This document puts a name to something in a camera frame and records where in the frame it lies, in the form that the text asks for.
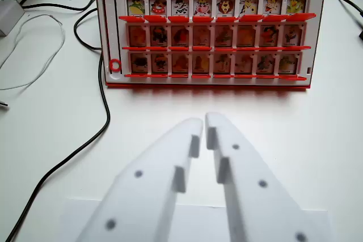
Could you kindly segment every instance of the red plastic hinge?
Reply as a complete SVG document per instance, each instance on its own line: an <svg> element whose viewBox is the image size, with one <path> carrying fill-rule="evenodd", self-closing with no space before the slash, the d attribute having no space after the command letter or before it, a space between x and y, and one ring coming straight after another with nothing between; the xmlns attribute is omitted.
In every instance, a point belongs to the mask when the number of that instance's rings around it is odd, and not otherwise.
<svg viewBox="0 0 363 242"><path fill-rule="evenodd" d="M293 14L293 15L290 15L286 21L289 21L289 22L302 22L302 21L307 21L311 18L314 18L316 17L316 14L313 14L313 13L305 13L305 14Z"/></svg>
<svg viewBox="0 0 363 242"><path fill-rule="evenodd" d="M128 23L143 23L145 22L144 18L136 17L136 16L119 16L119 19L126 21Z"/></svg>

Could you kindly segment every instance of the cartoon character picture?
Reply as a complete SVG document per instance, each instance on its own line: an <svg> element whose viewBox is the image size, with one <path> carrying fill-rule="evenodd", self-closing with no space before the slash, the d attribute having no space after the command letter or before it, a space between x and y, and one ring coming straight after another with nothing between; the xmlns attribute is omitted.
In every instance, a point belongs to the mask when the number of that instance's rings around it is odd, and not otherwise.
<svg viewBox="0 0 363 242"><path fill-rule="evenodd" d="M130 46L146 46L146 31L141 26L129 26Z"/></svg>
<svg viewBox="0 0 363 242"><path fill-rule="evenodd" d="M280 14L281 0L264 0L264 15Z"/></svg>
<svg viewBox="0 0 363 242"><path fill-rule="evenodd" d="M230 26L216 26L216 42L214 46L232 46L233 30Z"/></svg>
<svg viewBox="0 0 363 242"><path fill-rule="evenodd" d="M172 16L189 17L189 0L171 0Z"/></svg>
<svg viewBox="0 0 363 242"><path fill-rule="evenodd" d="M188 57L185 54L172 55L172 73L188 74Z"/></svg>
<svg viewBox="0 0 363 242"><path fill-rule="evenodd" d="M151 46L167 46L167 31L163 26L150 27Z"/></svg>
<svg viewBox="0 0 363 242"><path fill-rule="evenodd" d="M196 46L210 45L210 30L207 26L193 27L193 45Z"/></svg>
<svg viewBox="0 0 363 242"><path fill-rule="evenodd" d="M271 54L260 56L257 64L256 74L273 74L275 59Z"/></svg>
<svg viewBox="0 0 363 242"><path fill-rule="evenodd" d="M143 0L127 0L129 15L145 15L145 3Z"/></svg>
<svg viewBox="0 0 363 242"><path fill-rule="evenodd" d="M260 46L276 46L278 30L275 26L262 26Z"/></svg>
<svg viewBox="0 0 363 242"><path fill-rule="evenodd" d="M151 70L153 73L168 72L168 57L163 53L151 55Z"/></svg>
<svg viewBox="0 0 363 242"><path fill-rule="evenodd" d="M254 46L256 30L253 26L239 25L237 29L237 46Z"/></svg>
<svg viewBox="0 0 363 242"><path fill-rule="evenodd" d="M194 16L207 16L211 17L212 0L195 0Z"/></svg>
<svg viewBox="0 0 363 242"><path fill-rule="evenodd" d="M288 0L288 5L286 7L287 14L297 14L304 12L305 10L305 0Z"/></svg>
<svg viewBox="0 0 363 242"><path fill-rule="evenodd" d="M252 74L253 59L249 55L237 55L234 74Z"/></svg>
<svg viewBox="0 0 363 242"><path fill-rule="evenodd" d="M285 25L283 46L300 45L301 29L298 25Z"/></svg>
<svg viewBox="0 0 363 242"><path fill-rule="evenodd" d="M230 74L231 58L228 54L220 54L214 56L213 72L216 74Z"/></svg>
<svg viewBox="0 0 363 242"><path fill-rule="evenodd" d="M189 45L189 30L184 26L171 27L171 45L172 46L188 46Z"/></svg>
<svg viewBox="0 0 363 242"><path fill-rule="evenodd" d="M233 16L234 0L217 0L217 17Z"/></svg>
<svg viewBox="0 0 363 242"><path fill-rule="evenodd" d="M166 0L149 0L150 14L166 16Z"/></svg>
<svg viewBox="0 0 363 242"><path fill-rule="evenodd" d="M282 55L278 66L279 74L296 74L297 58L294 54Z"/></svg>
<svg viewBox="0 0 363 242"><path fill-rule="evenodd" d="M132 73L147 73L147 58L144 54L131 54Z"/></svg>
<svg viewBox="0 0 363 242"><path fill-rule="evenodd" d="M239 0L239 6L242 7L239 14L257 14L258 4L258 0Z"/></svg>

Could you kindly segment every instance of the white desk surface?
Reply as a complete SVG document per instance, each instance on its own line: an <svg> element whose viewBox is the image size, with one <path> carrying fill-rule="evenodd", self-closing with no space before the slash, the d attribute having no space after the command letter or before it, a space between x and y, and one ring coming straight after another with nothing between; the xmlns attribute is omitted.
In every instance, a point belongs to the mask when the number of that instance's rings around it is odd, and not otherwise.
<svg viewBox="0 0 363 242"><path fill-rule="evenodd" d="M353 0L363 7L363 0ZM85 6L88 0L29 0ZM363 23L353 8L347 9ZM99 95L99 55L77 42L73 24L81 13L42 8L63 22L66 41L46 73L31 87L0 91L9 111L0 111L0 241L18 220L39 179L88 140L105 122ZM0 39L6 55L16 31ZM224 113L261 153L304 209L328 210L337 242L362 240L363 42L361 29L338 0L325 0L314 76L306 91L105 89L111 124L44 185L17 241L55 241L67 198L102 199L113 178L148 145L188 117ZM99 45L96 16L81 37ZM0 86L31 79L60 43L51 19L24 28L16 51L0 71ZM220 206L213 154L202 145L192 162L187 193L178 203Z"/></svg>

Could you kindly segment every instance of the cartoon animal card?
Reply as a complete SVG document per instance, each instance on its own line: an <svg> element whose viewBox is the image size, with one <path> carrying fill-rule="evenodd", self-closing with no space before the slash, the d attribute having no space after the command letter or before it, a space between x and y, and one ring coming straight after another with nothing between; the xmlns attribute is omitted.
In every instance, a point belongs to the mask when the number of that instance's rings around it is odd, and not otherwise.
<svg viewBox="0 0 363 242"><path fill-rule="evenodd" d="M164 26L150 27L150 45L167 46L168 34Z"/></svg>
<svg viewBox="0 0 363 242"><path fill-rule="evenodd" d="M251 25L239 25L237 28L237 46L254 46L256 30Z"/></svg>
<svg viewBox="0 0 363 242"><path fill-rule="evenodd" d="M275 25L261 26L260 46L276 46L278 29Z"/></svg>
<svg viewBox="0 0 363 242"><path fill-rule="evenodd" d="M130 46L146 46L146 31L141 26L129 26Z"/></svg>
<svg viewBox="0 0 363 242"><path fill-rule="evenodd" d="M137 74L147 73L147 58L143 53L132 53L131 56L131 72Z"/></svg>
<svg viewBox="0 0 363 242"><path fill-rule="evenodd" d="M189 17L189 0L171 0L171 15Z"/></svg>
<svg viewBox="0 0 363 242"><path fill-rule="evenodd" d="M273 74L275 58L271 54L259 56L256 74Z"/></svg>
<svg viewBox="0 0 363 242"><path fill-rule="evenodd" d="M172 69L173 74L188 74L189 59L186 54L173 54L172 55Z"/></svg>
<svg viewBox="0 0 363 242"><path fill-rule="evenodd" d="M280 14L282 0L263 0L263 14Z"/></svg>
<svg viewBox="0 0 363 242"><path fill-rule="evenodd" d="M232 46L233 30L229 25L216 26L216 41L214 46Z"/></svg>
<svg viewBox="0 0 363 242"><path fill-rule="evenodd" d="M143 17L145 15L145 3L143 0L127 0L129 15Z"/></svg>
<svg viewBox="0 0 363 242"><path fill-rule="evenodd" d="M193 55L193 74L209 74L209 58L207 54Z"/></svg>
<svg viewBox="0 0 363 242"><path fill-rule="evenodd" d="M296 74L298 59L294 54L284 54L280 57L280 64L278 66L279 74Z"/></svg>
<svg viewBox="0 0 363 242"><path fill-rule="evenodd" d="M168 57L167 57L167 54L164 54L164 53L151 54L151 71L154 74L168 73Z"/></svg>
<svg viewBox="0 0 363 242"><path fill-rule="evenodd" d="M234 16L234 0L217 0L217 17Z"/></svg>
<svg viewBox="0 0 363 242"><path fill-rule="evenodd" d="M234 74L252 74L254 59L247 54L237 54L234 64Z"/></svg>
<svg viewBox="0 0 363 242"><path fill-rule="evenodd" d="M189 30L185 26L172 26L171 37L172 46L189 46Z"/></svg>
<svg viewBox="0 0 363 242"><path fill-rule="evenodd" d="M231 58L229 54L215 54L213 72L215 74L231 73Z"/></svg>
<svg viewBox="0 0 363 242"><path fill-rule="evenodd" d="M301 29L299 25L285 25L284 37L282 40L283 46L300 45Z"/></svg>
<svg viewBox="0 0 363 242"><path fill-rule="evenodd" d="M212 16L212 0L194 0L194 16Z"/></svg>
<svg viewBox="0 0 363 242"><path fill-rule="evenodd" d="M305 12L306 0L288 0L286 14L297 14Z"/></svg>
<svg viewBox="0 0 363 242"><path fill-rule="evenodd" d="M149 0L150 15L166 17L166 0Z"/></svg>
<svg viewBox="0 0 363 242"><path fill-rule="evenodd" d="M239 15L257 14L259 0L239 0Z"/></svg>
<svg viewBox="0 0 363 242"><path fill-rule="evenodd" d="M193 27L193 45L209 46L210 45L210 29L208 26Z"/></svg>

